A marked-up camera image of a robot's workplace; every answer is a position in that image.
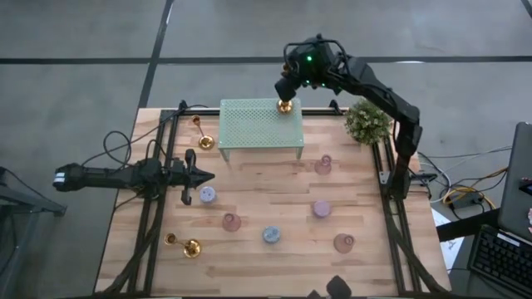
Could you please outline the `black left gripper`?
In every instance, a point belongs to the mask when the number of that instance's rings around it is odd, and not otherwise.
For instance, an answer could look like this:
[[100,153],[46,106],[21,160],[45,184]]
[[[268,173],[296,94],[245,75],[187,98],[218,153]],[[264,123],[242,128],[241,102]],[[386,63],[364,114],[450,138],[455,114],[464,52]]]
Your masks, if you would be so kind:
[[190,195],[191,189],[196,189],[200,185],[209,182],[213,179],[215,174],[196,167],[196,153],[193,149],[185,151],[185,159],[174,159],[170,168],[170,177],[168,178],[168,185],[183,186],[180,200],[184,205],[191,205],[192,197]]

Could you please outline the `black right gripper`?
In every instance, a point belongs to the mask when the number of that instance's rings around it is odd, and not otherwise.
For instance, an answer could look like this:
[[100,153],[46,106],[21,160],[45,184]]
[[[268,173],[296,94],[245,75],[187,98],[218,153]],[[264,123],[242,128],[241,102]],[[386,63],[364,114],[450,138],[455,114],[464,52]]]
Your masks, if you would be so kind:
[[274,84],[279,99],[292,100],[298,88],[310,85],[310,81],[301,74],[300,66],[307,60],[309,44],[308,41],[290,42],[283,47],[283,65],[288,66],[288,71],[283,71]]

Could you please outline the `pale lilac patterned candle holder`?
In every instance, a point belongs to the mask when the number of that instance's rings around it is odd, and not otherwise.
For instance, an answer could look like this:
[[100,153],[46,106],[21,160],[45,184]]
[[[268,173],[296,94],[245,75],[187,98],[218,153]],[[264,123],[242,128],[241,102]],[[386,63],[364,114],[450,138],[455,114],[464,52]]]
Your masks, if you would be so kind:
[[204,186],[199,191],[199,198],[200,198],[201,203],[211,204],[217,199],[217,193],[213,187]]

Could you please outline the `gold metal candlestick holder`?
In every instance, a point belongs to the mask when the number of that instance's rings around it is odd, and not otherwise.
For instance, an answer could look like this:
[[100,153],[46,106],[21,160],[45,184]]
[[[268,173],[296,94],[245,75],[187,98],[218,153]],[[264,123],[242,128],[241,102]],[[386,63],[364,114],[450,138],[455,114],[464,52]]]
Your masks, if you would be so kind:
[[166,245],[180,245],[183,250],[183,254],[187,258],[196,258],[201,254],[201,244],[196,239],[179,240],[174,233],[167,233],[164,237]]
[[[282,66],[282,71],[288,71],[288,66]],[[278,112],[281,113],[281,114],[288,114],[291,112],[293,108],[293,103],[291,100],[281,100],[279,99],[278,100],[278,103],[277,103],[277,109],[278,109]]]
[[201,119],[199,115],[191,117],[193,124],[198,128],[201,136],[199,138],[199,147],[203,150],[210,150],[214,147],[214,138],[211,135],[206,135],[201,127]]

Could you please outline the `pink glass candle holder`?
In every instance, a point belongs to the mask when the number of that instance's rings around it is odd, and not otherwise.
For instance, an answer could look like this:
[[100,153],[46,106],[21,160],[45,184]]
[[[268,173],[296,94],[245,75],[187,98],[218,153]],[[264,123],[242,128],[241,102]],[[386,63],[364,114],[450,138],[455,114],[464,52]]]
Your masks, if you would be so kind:
[[324,154],[314,165],[314,170],[319,175],[327,175],[332,171],[332,157]]
[[226,213],[223,216],[222,228],[227,232],[236,232],[242,224],[241,218],[235,213]]
[[333,246],[338,252],[346,254],[352,251],[355,242],[356,239],[351,234],[339,233],[333,239]]

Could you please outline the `blue grey patterned candle holder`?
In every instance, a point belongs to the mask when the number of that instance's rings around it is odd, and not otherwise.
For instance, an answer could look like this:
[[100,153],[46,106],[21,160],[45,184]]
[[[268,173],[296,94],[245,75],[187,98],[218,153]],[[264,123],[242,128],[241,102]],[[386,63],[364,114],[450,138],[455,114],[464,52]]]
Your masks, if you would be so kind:
[[275,244],[281,238],[281,230],[278,226],[267,226],[263,230],[262,238],[268,244]]

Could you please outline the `purple candle holder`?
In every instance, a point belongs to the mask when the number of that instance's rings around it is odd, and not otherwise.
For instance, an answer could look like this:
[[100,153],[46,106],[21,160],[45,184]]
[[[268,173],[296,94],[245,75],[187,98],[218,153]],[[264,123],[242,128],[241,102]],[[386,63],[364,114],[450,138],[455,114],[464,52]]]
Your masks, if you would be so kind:
[[332,212],[331,205],[328,201],[316,201],[313,203],[313,214],[317,218],[326,218]]

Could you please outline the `green perforated metal shelf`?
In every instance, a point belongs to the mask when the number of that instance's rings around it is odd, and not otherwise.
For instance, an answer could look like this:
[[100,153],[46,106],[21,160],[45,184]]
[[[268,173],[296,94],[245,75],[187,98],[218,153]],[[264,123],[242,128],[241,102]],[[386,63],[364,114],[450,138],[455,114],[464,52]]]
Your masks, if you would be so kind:
[[218,149],[224,161],[231,150],[283,149],[296,150],[296,158],[303,153],[303,113],[301,101],[292,100],[292,109],[281,113],[278,100],[223,99],[219,108]]

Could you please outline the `green artificial potted plant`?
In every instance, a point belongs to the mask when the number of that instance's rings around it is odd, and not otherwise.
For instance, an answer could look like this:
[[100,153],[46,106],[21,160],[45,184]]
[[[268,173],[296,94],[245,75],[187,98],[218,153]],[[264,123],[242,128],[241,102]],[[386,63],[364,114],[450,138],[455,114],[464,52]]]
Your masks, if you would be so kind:
[[344,127],[362,145],[373,145],[392,132],[392,119],[369,100],[360,97],[345,113]]

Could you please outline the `dark metal stand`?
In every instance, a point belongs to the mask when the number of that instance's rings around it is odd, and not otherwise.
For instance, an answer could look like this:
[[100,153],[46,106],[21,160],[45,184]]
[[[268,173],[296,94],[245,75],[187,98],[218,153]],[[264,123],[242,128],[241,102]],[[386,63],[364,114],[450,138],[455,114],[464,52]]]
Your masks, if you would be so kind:
[[[12,189],[7,176],[34,194]],[[63,216],[66,207],[56,203],[24,183],[11,170],[0,167],[0,299],[12,295],[29,241],[41,213]]]

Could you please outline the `black power adapter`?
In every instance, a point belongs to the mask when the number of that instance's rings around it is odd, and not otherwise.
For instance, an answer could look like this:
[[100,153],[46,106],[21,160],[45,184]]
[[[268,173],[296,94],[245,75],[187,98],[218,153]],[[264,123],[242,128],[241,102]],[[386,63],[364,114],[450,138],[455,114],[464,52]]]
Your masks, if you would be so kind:
[[459,194],[451,199],[451,209],[461,209],[482,204],[484,197],[478,193]]

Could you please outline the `black side desk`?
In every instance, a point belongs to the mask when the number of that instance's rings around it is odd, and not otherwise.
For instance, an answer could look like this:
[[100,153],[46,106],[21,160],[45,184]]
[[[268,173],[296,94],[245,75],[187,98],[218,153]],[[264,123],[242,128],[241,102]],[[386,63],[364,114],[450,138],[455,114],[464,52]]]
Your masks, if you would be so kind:
[[[456,222],[441,225],[437,228],[438,236],[440,240],[443,242],[449,241],[455,238],[469,236],[469,235],[475,236],[480,230],[480,227],[482,225],[488,225],[488,226],[491,226],[492,228],[499,229],[500,231],[502,231],[500,228],[496,228],[494,226],[495,217],[497,215],[498,215],[498,212],[496,210],[492,210],[492,211],[482,213],[482,214],[479,214],[479,215],[476,215],[470,218],[464,218]],[[480,278],[484,278],[475,272],[474,274]]]

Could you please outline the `grey laptop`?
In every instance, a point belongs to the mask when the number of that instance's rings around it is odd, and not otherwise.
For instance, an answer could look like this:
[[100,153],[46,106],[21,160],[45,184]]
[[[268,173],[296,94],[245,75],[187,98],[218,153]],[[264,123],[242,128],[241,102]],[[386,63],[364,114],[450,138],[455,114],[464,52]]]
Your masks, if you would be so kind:
[[532,243],[532,226],[527,217],[532,196],[519,190],[520,179],[524,177],[532,178],[532,124],[520,122],[515,127],[498,224]]

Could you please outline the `black keyboard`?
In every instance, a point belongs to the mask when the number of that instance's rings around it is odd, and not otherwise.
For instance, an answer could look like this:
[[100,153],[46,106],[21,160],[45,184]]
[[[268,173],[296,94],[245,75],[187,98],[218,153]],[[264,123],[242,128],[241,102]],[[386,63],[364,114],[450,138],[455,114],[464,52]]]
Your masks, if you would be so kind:
[[472,272],[532,299],[532,245],[482,225],[467,265]]

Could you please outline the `black aluminium table frame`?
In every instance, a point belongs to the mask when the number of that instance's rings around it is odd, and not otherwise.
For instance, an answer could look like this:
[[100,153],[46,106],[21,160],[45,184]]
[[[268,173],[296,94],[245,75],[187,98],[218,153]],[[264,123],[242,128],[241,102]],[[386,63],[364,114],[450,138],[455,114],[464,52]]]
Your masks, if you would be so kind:
[[[325,292],[336,275],[356,296],[397,293],[379,179],[369,147],[356,144],[343,120],[328,108],[307,108],[303,117],[302,157],[293,149],[234,150],[226,162],[216,149],[198,149],[199,168],[215,174],[211,205],[180,200],[170,189],[163,208],[162,235],[196,239],[201,254],[187,258],[180,245],[155,240],[155,265],[142,262],[134,292],[165,297],[304,297]],[[324,154],[332,171],[319,175],[314,165]],[[328,201],[326,218],[313,203]],[[238,231],[222,228],[226,213],[238,214]],[[268,244],[267,226],[281,238]],[[338,252],[333,239],[351,234],[352,251]]]

